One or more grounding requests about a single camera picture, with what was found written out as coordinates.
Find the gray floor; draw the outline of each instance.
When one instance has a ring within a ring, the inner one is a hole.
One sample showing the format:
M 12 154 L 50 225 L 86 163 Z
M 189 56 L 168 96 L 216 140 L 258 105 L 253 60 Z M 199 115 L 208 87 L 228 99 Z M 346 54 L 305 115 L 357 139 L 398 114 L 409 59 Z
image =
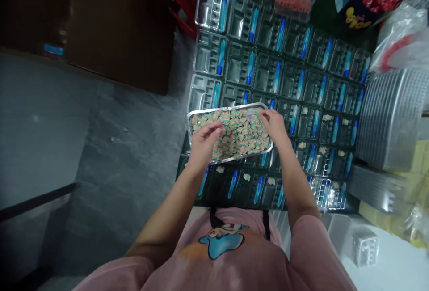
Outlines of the gray floor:
M 57 274 L 87 275 L 121 257 L 170 191 L 185 136 L 193 53 L 194 40 L 177 34 L 167 96 L 100 84 Z

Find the plastic tray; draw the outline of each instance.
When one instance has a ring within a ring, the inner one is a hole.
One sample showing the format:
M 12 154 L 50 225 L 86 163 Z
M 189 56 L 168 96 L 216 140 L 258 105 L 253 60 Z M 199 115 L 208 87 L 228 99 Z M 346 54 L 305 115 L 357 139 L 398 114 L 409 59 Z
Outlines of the plastic tray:
M 240 179 L 240 171 L 239 167 L 225 164 L 214 166 L 207 188 L 206 200 L 225 206 L 232 205 Z
M 303 66 L 286 62 L 283 67 L 283 81 L 280 96 L 301 101 L 304 96 L 307 71 Z
M 270 109 L 275 109 L 277 107 L 277 100 L 274 97 L 267 96 L 265 94 L 254 93 L 252 95 L 252 103 L 263 103 Z
M 304 102 L 323 105 L 328 81 L 327 73 L 318 70 L 309 70 L 305 85 Z
M 274 148 L 269 153 L 268 171 L 270 173 L 282 173 L 282 164 L 280 162 L 280 155 L 277 148 Z
M 311 174 L 314 157 L 317 153 L 318 143 L 316 141 L 299 139 L 296 144 L 295 154 L 305 173 Z
M 253 66 L 249 66 L 253 52 Z M 225 66 L 225 81 L 251 87 L 256 75 L 257 51 L 243 44 L 230 42 Z
M 274 185 L 268 183 L 268 179 L 272 178 L 275 181 Z M 278 177 L 265 178 L 264 193 L 262 195 L 262 209 L 279 209 L 282 210 L 285 205 L 285 194 L 283 190 L 283 180 Z
M 245 174 L 250 175 L 249 181 L 244 179 Z M 266 178 L 267 175 L 265 173 L 255 172 L 251 169 L 243 170 L 240 174 L 239 191 L 236 197 L 237 206 L 259 209 Z
M 303 105 L 299 118 L 298 137 L 317 140 L 320 131 L 322 110 L 310 105 Z
M 346 182 L 344 181 L 331 181 L 328 187 L 326 208 L 330 210 L 344 209 L 346 200 Z
M 337 145 L 340 137 L 341 117 L 331 111 L 324 111 L 320 124 L 319 142 Z
M 355 147 L 359 121 L 354 117 L 343 117 L 338 130 L 338 143 L 341 147 Z
M 257 155 L 244 158 L 242 163 L 244 168 L 251 169 L 267 169 L 269 162 L 269 154 Z
M 189 135 L 188 131 L 185 133 L 185 139 L 183 140 L 182 150 L 180 151 L 181 155 L 190 156 L 191 154 L 191 145 L 189 144 Z
M 277 15 L 272 7 L 263 7 L 258 23 L 257 45 L 263 49 L 281 53 L 288 27 L 289 22 L 285 17 Z
M 251 0 L 232 0 L 231 13 L 229 15 L 228 36 L 236 38 L 243 42 L 252 43 L 250 40 L 251 25 L 255 10 L 258 17 L 260 12 L 259 4 Z
M 259 53 L 257 59 L 255 91 L 277 94 L 280 89 L 280 82 L 283 72 L 283 60 L 281 58 Z
M 365 83 L 371 64 L 371 54 L 363 49 L 356 49 L 350 68 L 350 79 Z
M 353 55 L 353 46 L 342 40 L 336 40 L 329 64 L 329 72 L 337 76 L 349 77 Z
M 277 111 L 285 120 L 285 128 L 289 137 L 295 137 L 298 133 L 301 105 L 297 102 L 280 100 Z
M 323 177 L 311 177 L 310 187 L 313 191 L 317 206 L 325 208 L 328 201 L 328 191 L 331 180 Z
M 189 120 L 195 114 L 204 114 L 204 113 L 213 112 L 213 111 L 224 111 L 224 110 L 231 110 L 231 109 L 237 109 L 237 110 L 245 109 L 245 110 L 247 110 L 248 116 L 251 116 L 253 114 L 253 109 L 254 108 L 267 109 L 267 106 L 265 104 L 263 104 L 263 103 L 249 103 L 249 104 L 246 104 L 246 105 L 238 105 L 238 106 L 234 106 L 234 107 L 223 107 L 223 108 L 217 108 L 217 109 L 196 110 L 196 111 L 189 112 L 186 115 L 186 125 L 188 127 L 188 135 L 189 135 L 189 142 L 190 142 L 190 144 L 192 145 L 192 130 L 191 130 L 191 127 L 190 127 L 190 124 L 189 124 Z M 257 155 L 261 155 L 261 154 L 266 154 L 266 153 L 270 152 L 273 149 L 273 146 L 274 146 L 273 140 L 270 139 L 270 147 L 268 149 L 265 149 L 262 152 L 258 152 L 258 153 L 254 153 L 254 154 L 245 154 L 245 155 L 240 155 L 240 156 L 232 157 L 232 158 L 226 158 L 226 159 L 222 159 L 222 160 L 213 160 L 213 161 L 210 162 L 210 165 L 215 165 L 215 164 L 225 163 L 225 162 L 229 162 L 229 161 L 233 161 L 233 160 L 238 160 L 238 159 L 242 159 L 242 158 L 257 156 Z
M 342 112 L 344 107 L 345 94 L 347 93 L 348 82 L 330 78 L 326 89 L 325 109 Z
M 362 110 L 365 88 L 360 85 L 350 83 L 344 98 L 343 112 L 358 115 Z
M 354 162 L 354 151 L 346 148 L 338 148 L 332 166 L 332 178 L 347 179 L 350 176 Z
M 249 89 L 243 89 L 233 85 L 225 84 L 223 86 L 223 93 L 222 93 L 222 99 L 220 100 L 220 106 L 231 107 L 236 105 L 245 105 L 249 103 L 251 98 L 252 98 L 252 93 L 250 92 Z
M 315 176 L 330 177 L 336 150 L 336 147 L 320 144 L 309 173 Z
M 217 108 L 221 90 L 222 83 L 219 80 L 194 74 L 189 91 L 188 112 Z
M 305 61 L 311 45 L 312 27 L 305 23 L 290 20 L 284 53 Z
M 221 43 L 225 42 L 225 52 L 223 58 L 219 58 Z M 195 49 L 195 58 L 193 61 L 193 69 L 195 72 L 210 74 L 214 76 L 223 76 L 224 68 L 221 68 L 218 74 L 218 66 L 222 65 L 222 59 L 225 60 L 225 55 L 228 50 L 228 41 L 224 36 L 210 33 L 204 30 L 197 32 L 197 47 Z
M 307 62 L 322 70 L 327 70 L 331 60 L 335 39 L 324 31 L 316 29 L 308 52 Z
M 197 0 L 195 24 L 224 33 L 228 15 L 228 0 Z

